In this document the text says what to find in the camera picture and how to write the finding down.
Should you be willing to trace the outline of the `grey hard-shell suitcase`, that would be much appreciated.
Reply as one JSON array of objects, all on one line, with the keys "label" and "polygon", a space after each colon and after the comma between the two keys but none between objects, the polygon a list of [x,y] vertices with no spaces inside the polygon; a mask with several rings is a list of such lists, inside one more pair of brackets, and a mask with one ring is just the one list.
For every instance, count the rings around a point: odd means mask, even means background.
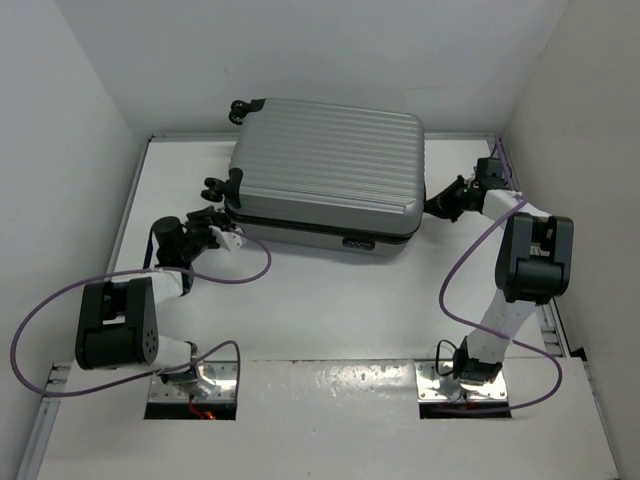
[{"label": "grey hard-shell suitcase", "polygon": [[235,100],[239,132],[220,202],[254,238],[394,257],[418,231],[426,198],[422,122],[409,113],[311,101]]}]

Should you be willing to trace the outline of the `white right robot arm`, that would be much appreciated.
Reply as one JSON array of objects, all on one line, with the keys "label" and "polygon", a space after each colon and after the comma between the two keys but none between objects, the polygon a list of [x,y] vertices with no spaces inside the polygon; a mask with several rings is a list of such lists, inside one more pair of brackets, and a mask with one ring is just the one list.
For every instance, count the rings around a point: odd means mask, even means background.
[{"label": "white right robot arm", "polygon": [[478,212],[503,232],[494,297],[480,324],[455,350],[448,373],[463,383],[491,383],[525,320],[567,290],[574,222],[532,206],[518,191],[463,177],[425,201],[424,211],[452,222],[467,211]]}]

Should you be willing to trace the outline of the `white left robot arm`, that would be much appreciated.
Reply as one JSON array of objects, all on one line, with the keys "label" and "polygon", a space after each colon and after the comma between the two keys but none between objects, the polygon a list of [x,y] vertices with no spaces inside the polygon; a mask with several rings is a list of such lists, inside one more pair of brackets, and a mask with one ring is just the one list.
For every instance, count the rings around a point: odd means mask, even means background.
[{"label": "white left robot arm", "polygon": [[201,374],[190,362],[197,347],[159,334],[157,307],[188,294],[193,262],[209,249],[233,243],[234,223],[213,208],[192,212],[185,222],[174,216],[150,227],[143,267],[93,282],[83,289],[75,341],[75,359],[84,370],[139,367],[165,384],[195,384]]}]

